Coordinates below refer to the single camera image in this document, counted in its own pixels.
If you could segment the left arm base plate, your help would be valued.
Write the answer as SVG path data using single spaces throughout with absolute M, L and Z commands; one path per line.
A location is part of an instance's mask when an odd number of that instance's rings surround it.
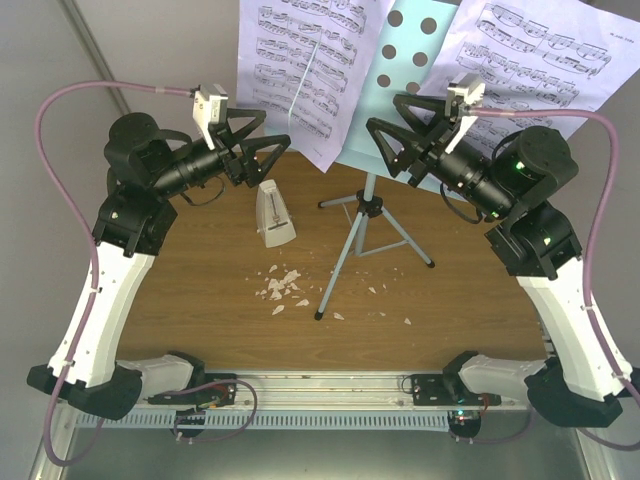
M 234 373 L 205 373 L 202 379 L 192 380 L 187 385 L 187 389 L 211 382 L 216 383 L 216 386 L 181 395 L 159 394 L 149 397 L 147 402 L 151 405 L 186 405 L 196 408 L 233 405 L 237 387 L 236 379 L 237 375 Z

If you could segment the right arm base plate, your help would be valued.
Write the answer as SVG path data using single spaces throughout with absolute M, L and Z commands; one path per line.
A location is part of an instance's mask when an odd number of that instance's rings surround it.
M 418 373 L 400 380 L 400 389 L 410 394 L 415 406 L 484 407 L 499 406 L 499 395 L 472 393 L 457 374 Z

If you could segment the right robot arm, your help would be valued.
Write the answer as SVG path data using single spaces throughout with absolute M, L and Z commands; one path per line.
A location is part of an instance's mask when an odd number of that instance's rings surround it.
M 402 125 L 366 123 L 389 173 L 407 173 L 410 185 L 433 176 L 493 222 L 487 240 L 531 300 L 547 342 L 538 361 L 458 355 L 444 368 L 444 396 L 456 405 L 477 394 L 515 399 L 560 427 L 611 425 L 639 371 L 615 347 L 596 305 L 588 250 L 550 202 L 578 173 L 566 140 L 533 124 L 485 156 L 464 138 L 473 110 L 461 99 L 399 94 L 393 103 Z

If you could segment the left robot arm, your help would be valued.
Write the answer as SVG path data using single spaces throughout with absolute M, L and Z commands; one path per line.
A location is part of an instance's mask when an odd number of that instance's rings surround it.
M 90 268 L 72 327 L 48 363 L 33 367 L 29 386 L 70 406 L 119 420 L 141 400 L 193 404 L 203 398 L 203 361 L 169 352 L 156 359 L 119 361 L 120 336 L 136 293 L 159 255 L 177 212 L 171 198 L 224 174 L 233 185 L 261 183 L 290 145 L 286 134 L 253 137 L 263 110 L 235 109 L 211 123 L 212 143 L 165 130 L 148 114 L 120 117 L 104 156 L 116 185 L 102 203 L 90 235 L 98 265 Z

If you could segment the white metronome body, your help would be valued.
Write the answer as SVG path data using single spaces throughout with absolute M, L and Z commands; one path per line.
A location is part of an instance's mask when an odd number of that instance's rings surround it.
M 265 180 L 258 186 L 256 224 L 266 248 L 280 247 L 297 236 L 292 218 L 274 180 Z

